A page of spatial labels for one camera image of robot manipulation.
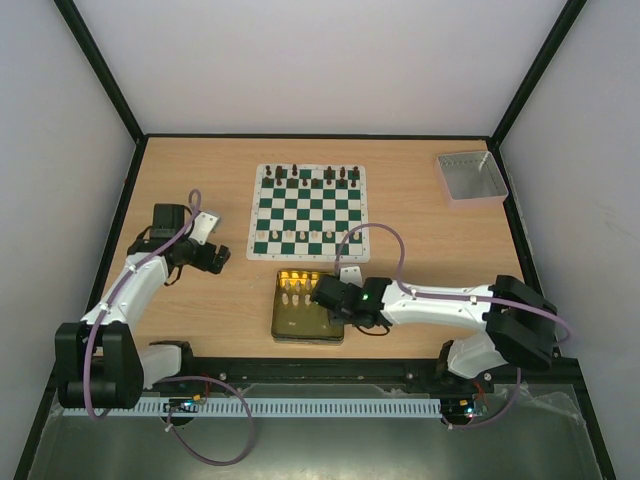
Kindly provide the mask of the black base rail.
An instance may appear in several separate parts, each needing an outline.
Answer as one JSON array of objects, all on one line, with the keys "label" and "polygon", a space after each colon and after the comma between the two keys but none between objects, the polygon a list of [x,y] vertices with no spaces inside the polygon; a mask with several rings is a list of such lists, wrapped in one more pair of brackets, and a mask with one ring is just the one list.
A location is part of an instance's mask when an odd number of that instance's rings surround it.
[{"label": "black base rail", "polygon": [[196,357],[187,375],[203,374],[233,387],[255,384],[373,385],[435,398],[462,398],[481,387],[493,393],[499,385],[512,385],[516,369],[502,366],[490,370],[489,380],[456,380],[438,372],[435,359],[276,359]]}]

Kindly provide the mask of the gold tin tray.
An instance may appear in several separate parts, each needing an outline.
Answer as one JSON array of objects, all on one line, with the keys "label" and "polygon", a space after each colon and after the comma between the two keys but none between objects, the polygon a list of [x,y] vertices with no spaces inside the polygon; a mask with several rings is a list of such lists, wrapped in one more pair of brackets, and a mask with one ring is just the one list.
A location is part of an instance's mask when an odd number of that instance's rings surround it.
[{"label": "gold tin tray", "polygon": [[271,336],[277,342],[341,344],[344,328],[332,325],[329,312],[311,300],[323,271],[279,270],[271,321]]}]

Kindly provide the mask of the green white chess board mat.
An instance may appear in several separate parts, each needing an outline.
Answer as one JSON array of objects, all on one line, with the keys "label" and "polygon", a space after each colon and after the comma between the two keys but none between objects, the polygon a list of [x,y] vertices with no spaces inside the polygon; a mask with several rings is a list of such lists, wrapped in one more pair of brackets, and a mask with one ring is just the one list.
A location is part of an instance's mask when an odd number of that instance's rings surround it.
[{"label": "green white chess board mat", "polygon": [[[365,167],[266,164],[256,168],[246,257],[261,261],[365,263],[370,259]],[[260,241],[257,231],[264,230]],[[271,232],[277,230],[279,239]],[[285,234],[292,230],[294,238]]]}]

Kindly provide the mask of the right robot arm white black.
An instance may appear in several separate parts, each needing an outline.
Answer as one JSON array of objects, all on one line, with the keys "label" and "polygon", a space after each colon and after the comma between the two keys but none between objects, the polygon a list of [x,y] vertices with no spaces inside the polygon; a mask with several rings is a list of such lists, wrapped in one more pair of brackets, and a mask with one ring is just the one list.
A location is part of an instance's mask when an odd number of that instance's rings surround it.
[{"label": "right robot arm white black", "polygon": [[324,275],[310,300],[342,325],[390,330],[428,324],[471,331],[467,338],[446,341],[440,350],[433,377],[450,392],[495,368],[511,365],[545,372],[552,364],[556,309],[512,276],[456,289],[407,285],[386,277],[356,284],[342,274]]}]

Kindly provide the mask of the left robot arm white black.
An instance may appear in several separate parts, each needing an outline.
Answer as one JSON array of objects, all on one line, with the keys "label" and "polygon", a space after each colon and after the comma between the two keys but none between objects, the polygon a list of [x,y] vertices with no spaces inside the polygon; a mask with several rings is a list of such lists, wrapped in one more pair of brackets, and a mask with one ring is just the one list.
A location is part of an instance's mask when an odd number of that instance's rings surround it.
[{"label": "left robot arm white black", "polygon": [[134,329],[163,287],[186,267],[218,274],[229,249],[209,242],[218,214],[196,203],[157,204],[152,222],[126,251],[124,267],[102,299],[78,322],[56,331],[55,380],[64,408],[87,408],[100,416],[131,409],[146,389],[180,374],[193,353],[185,341],[161,340],[140,349]]}]

